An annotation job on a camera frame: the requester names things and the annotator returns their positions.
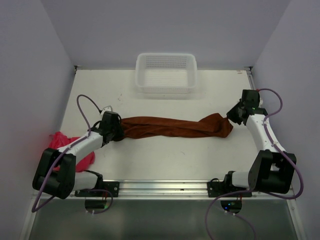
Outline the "brown towel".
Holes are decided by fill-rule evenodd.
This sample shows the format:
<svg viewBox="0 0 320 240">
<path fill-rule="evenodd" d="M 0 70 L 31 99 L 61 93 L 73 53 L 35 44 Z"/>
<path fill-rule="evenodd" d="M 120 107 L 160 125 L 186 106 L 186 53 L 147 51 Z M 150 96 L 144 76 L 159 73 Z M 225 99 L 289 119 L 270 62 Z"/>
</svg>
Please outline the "brown towel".
<svg viewBox="0 0 320 240">
<path fill-rule="evenodd" d="M 124 137 L 144 139 L 164 136 L 171 138 L 226 138 L 233 130 L 228 118 L 213 113 L 199 121 L 180 120 L 154 116 L 123 118 Z"/>
</svg>

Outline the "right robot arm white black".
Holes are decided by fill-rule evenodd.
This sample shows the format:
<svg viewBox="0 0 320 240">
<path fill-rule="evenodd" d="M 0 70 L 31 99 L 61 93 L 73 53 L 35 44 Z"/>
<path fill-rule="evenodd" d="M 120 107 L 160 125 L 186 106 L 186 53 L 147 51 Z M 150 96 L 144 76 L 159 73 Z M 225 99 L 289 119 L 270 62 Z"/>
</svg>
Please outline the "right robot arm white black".
<svg viewBox="0 0 320 240">
<path fill-rule="evenodd" d="M 286 194 L 290 190 L 297 162 L 276 138 L 269 121 L 270 115 L 261 107 L 259 90 L 244 89 L 239 102 L 227 113 L 227 118 L 247 127 L 258 150 L 247 172 L 229 171 L 223 192 L 235 196 L 241 188 L 252 191 Z"/>
</svg>

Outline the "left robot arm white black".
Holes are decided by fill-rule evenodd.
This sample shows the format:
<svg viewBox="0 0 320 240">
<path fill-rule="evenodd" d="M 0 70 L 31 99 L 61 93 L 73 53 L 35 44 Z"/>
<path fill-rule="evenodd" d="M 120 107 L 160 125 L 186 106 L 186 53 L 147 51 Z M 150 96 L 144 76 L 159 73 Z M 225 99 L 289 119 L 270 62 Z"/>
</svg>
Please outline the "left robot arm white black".
<svg viewBox="0 0 320 240">
<path fill-rule="evenodd" d="M 101 195 L 103 176 L 89 170 L 76 172 L 76 165 L 95 150 L 122 138 L 121 121 L 118 113 L 106 111 L 102 120 L 79 139 L 57 149 L 45 149 L 32 181 L 33 189 L 60 199 L 74 191 L 87 191 L 95 197 Z"/>
</svg>

